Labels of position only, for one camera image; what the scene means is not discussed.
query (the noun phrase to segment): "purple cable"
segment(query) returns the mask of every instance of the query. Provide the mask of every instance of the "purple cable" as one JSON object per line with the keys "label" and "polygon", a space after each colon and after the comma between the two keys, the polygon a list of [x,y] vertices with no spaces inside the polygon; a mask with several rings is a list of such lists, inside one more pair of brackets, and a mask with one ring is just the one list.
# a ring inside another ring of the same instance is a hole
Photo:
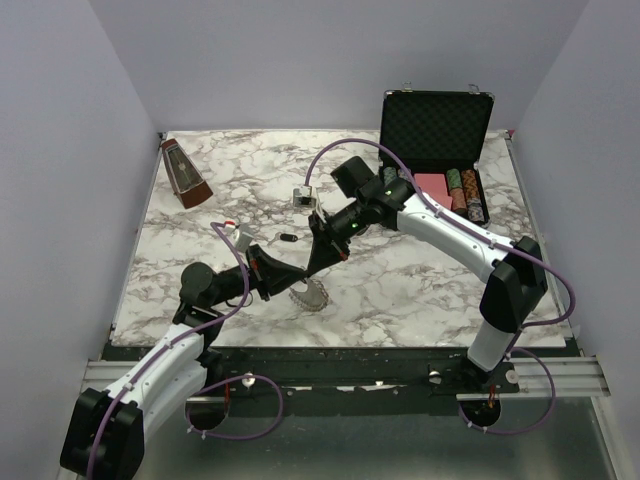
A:
{"label": "purple cable", "polygon": [[262,380],[263,382],[267,382],[276,391],[276,394],[278,395],[278,405],[279,405],[278,413],[276,414],[276,418],[271,425],[269,425],[267,428],[265,428],[261,432],[252,433],[250,435],[227,435],[224,433],[209,432],[207,430],[198,430],[196,427],[193,426],[193,423],[191,422],[191,411],[187,411],[187,420],[189,421],[189,429],[193,430],[194,432],[204,434],[207,437],[220,438],[222,440],[253,440],[256,438],[264,437],[266,434],[270,433],[274,428],[276,428],[280,423],[280,420],[282,420],[282,412],[284,410],[284,399],[282,398],[282,392],[280,391],[280,387],[278,387],[276,382],[274,382],[270,378],[264,377],[262,375],[239,375],[237,377],[227,378],[226,380],[222,380],[221,382],[214,383],[209,387],[205,387],[195,395],[202,395],[203,393],[210,392],[211,390],[215,390],[216,388],[222,387],[223,385],[226,385],[228,383],[237,382],[238,380],[244,380],[246,378],[255,378],[256,380]]}
{"label": "purple cable", "polygon": [[556,406],[556,385],[553,382],[553,377],[551,376],[551,372],[549,371],[549,368],[544,364],[544,362],[540,359],[540,357],[530,352],[529,350],[525,350],[524,348],[514,348],[511,351],[524,353],[525,355],[528,355],[529,357],[533,358],[536,362],[540,364],[540,366],[544,370],[544,373],[547,374],[547,378],[549,379],[549,386],[551,387],[551,402],[549,403],[549,408],[547,409],[545,414],[542,417],[540,417],[540,420],[538,420],[536,423],[532,425],[529,425],[528,427],[520,428],[518,430],[498,430],[493,428],[481,427],[479,425],[476,425],[475,423],[472,423],[471,420],[467,418],[464,411],[462,410],[462,406],[459,405],[458,414],[462,417],[462,420],[464,420],[464,423],[466,423],[469,428],[473,428],[474,430],[478,430],[483,433],[489,433],[491,435],[501,435],[501,436],[520,435],[522,433],[529,433],[530,431],[535,430],[544,422],[549,420],[549,417],[551,417],[551,414],[553,413],[553,409]]}
{"label": "purple cable", "polygon": [[[309,182],[311,181],[311,173],[313,172],[313,168],[316,166],[316,163],[318,163],[318,160],[320,160],[320,157],[322,157],[325,153],[327,153],[332,148],[334,148],[334,147],[336,147],[338,145],[342,145],[343,143],[363,143],[365,145],[370,145],[370,146],[375,147],[375,148],[377,148],[379,150],[382,150],[384,153],[389,155],[389,157],[391,157],[391,159],[394,162],[396,162],[398,164],[398,166],[400,167],[400,169],[405,173],[405,175],[407,176],[407,178],[411,182],[411,185],[413,186],[414,190],[416,191],[416,194],[418,195],[418,198],[420,198],[420,200],[422,200],[422,203],[424,203],[427,206],[427,208],[429,210],[431,210],[432,212],[437,212],[438,211],[438,208],[435,205],[433,205],[427,199],[427,197],[424,196],[424,194],[422,193],[422,189],[416,183],[415,179],[413,178],[413,175],[411,174],[411,171],[407,168],[407,166],[402,162],[402,160],[400,160],[400,158],[395,153],[393,153],[391,150],[389,150],[384,145],[380,145],[377,142],[374,142],[374,141],[371,141],[371,140],[365,140],[363,138],[344,138],[342,140],[336,140],[335,142],[330,143],[329,145],[324,147],[322,150],[320,150],[318,152],[318,154],[314,157],[314,159],[311,161],[311,165],[309,165],[309,169],[307,170],[307,176],[305,177],[305,180],[304,180],[305,186],[307,186],[307,187],[309,186]],[[448,215],[446,212],[441,212],[440,216],[442,218],[444,218],[447,222],[449,222],[450,224],[452,224],[453,226],[458,228],[459,230],[462,230],[463,232],[471,235],[476,240],[478,240],[478,241],[480,241],[482,243],[485,243],[487,245],[491,245],[491,239],[490,238],[487,238],[484,235],[479,234],[478,232],[476,232],[475,230],[469,228],[468,226],[466,226],[462,222],[456,220],[454,217]],[[515,248],[513,248],[513,247],[511,247],[509,245],[502,245],[502,244],[496,243],[495,244],[495,248],[497,248],[499,250],[502,250],[504,252],[507,252],[507,253],[513,253],[514,255],[522,257],[525,260],[528,260],[528,261],[534,263],[535,265],[543,268],[544,270],[549,272],[551,275],[556,277],[558,280],[560,280],[560,282],[562,282],[562,284],[567,289],[567,292],[569,294],[569,307],[567,307],[567,310],[566,310],[565,313],[563,313],[559,317],[553,318],[551,320],[540,320],[540,321],[537,321],[537,322],[529,322],[529,323],[523,324],[522,327],[520,327],[520,332],[524,328],[536,327],[536,326],[542,326],[542,325],[553,325],[555,323],[562,322],[563,320],[566,320],[567,318],[569,318],[569,316],[573,313],[573,311],[576,308],[576,295],[575,295],[575,291],[573,290],[573,287],[571,286],[569,281],[560,272],[558,272],[551,265],[548,265],[548,264],[544,263],[543,261],[537,259],[536,257],[534,257],[532,255],[529,255],[528,253],[522,252],[520,250],[516,250]],[[514,337],[514,340],[517,340],[517,338],[520,335],[520,332],[518,332],[518,334]]]}
{"label": "purple cable", "polygon": [[[199,332],[200,330],[204,330],[205,328],[212,327],[214,325],[217,325],[219,323],[222,323],[222,322],[228,320],[229,318],[231,318],[233,315],[235,315],[236,313],[238,313],[240,311],[240,309],[244,306],[245,302],[247,301],[247,298],[249,297],[249,290],[250,290],[249,289],[249,272],[247,271],[247,267],[244,264],[244,261],[242,260],[242,257],[236,251],[235,247],[233,246],[231,241],[227,238],[227,236],[222,232],[222,230],[220,230],[220,228],[218,227],[218,223],[217,222],[212,222],[211,223],[211,228],[213,228],[215,230],[215,232],[218,234],[220,239],[225,243],[225,245],[227,247],[229,247],[229,250],[231,250],[231,253],[235,257],[236,261],[238,262],[238,265],[240,266],[240,271],[242,272],[242,280],[244,281],[244,292],[242,294],[242,298],[240,299],[238,304],[229,313],[221,316],[220,318],[216,318],[214,320],[211,320],[210,322],[204,323],[204,324],[202,324],[202,325],[200,325],[200,326],[198,326],[196,328],[192,328],[191,330],[187,330],[186,332],[184,332],[184,333],[178,335],[177,337],[175,337],[171,341],[171,346],[175,345],[176,343],[178,343],[179,341],[181,341],[185,337],[188,337],[192,333]],[[153,363],[156,360],[158,360],[158,358],[160,358],[168,349],[169,349],[169,347],[167,347],[166,345],[163,345],[160,349],[158,349],[158,351],[154,355],[152,355],[144,363],[144,365],[142,365],[140,367],[140,369],[133,375],[133,377],[131,377],[131,380],[130,380],[129,383],[131,385],[135,385],[136,382],[138,380],[140,380],[140,377],[142,377],[142,375],[149,369],[149,367],[151,365],[153,365]],[[128,390],[126,388],[123,388],[122,390],[120,390],[120,392],[115,396],[115,398],[111,401],[111,403],[107,407],[107,411],[105,412],[104,417],[102,417],[102,420],[100,421],[100,425],[98,426],[98,430],[96,431],[96,436],[93,439],[93,444],[91,445],[91,451],[89,452],[89,461],[87,462],[87,475],[86,475],[87,480],[92,480],[93,479],[93,469],[95,467],[96,458],[98,456],[98,447],[100,446],[100,441],[102,440],[102,436],[104,435],[104,431],[107,428],[107,424],[109,423],[109,419],[111,418],[111,414],[115,410],[115,408],[118,405],[118,403],[120,402],[120,400],[122,400],[122,397],[124,397],[127,392],[128,392]]]}

